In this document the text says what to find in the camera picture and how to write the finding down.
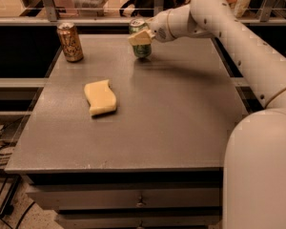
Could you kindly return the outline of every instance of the brown can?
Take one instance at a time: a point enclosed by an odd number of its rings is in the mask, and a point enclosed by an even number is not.
[[[70,62],[76,62],[84,57],[76,26],[73,23],[62,23],[57,26],[57,33],[65,57]]]

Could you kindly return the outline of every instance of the yellow sponge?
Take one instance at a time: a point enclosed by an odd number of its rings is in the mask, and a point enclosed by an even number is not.
[[[85,85],[85,96],[90,103],[90,114],[101,115],[116,110],[116,97],[109,86],[109,80]]]

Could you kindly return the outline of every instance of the desk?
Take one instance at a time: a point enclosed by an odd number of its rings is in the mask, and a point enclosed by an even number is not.
[[[212,40],[155,41],[140,60],[127,35],[80,39],[84,59],[61,53],[6,172],[65,228],[219,220],[226,144],[247,112]],[[91,118],[83,89],[103,79],[117,111]]]

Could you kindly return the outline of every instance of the drawer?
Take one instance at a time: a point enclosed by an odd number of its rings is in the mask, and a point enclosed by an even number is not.
[[[216,187],[51,185],[30,186],[27,194],[49,210],[221,206],[221,189]]]
[[[206,228],[220,222],[219,209],[130,210],[57,215],[55,221],[65,229],[81,228]]]

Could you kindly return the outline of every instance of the green can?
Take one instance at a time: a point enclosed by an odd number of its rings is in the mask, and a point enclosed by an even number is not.
[[[133,34],[138,31],[141,31],[143,29],[148,29],[148,28],[149,26],[147,25],[144,19],[137,18],[137,19],[133,19],[130,22],[129,31],[130,31],[130,34]],[[147,57],[152,53],[152,45],[147,44],[147,45],[133,46],[133,52],[136,57],[139,57],[139,58]]]

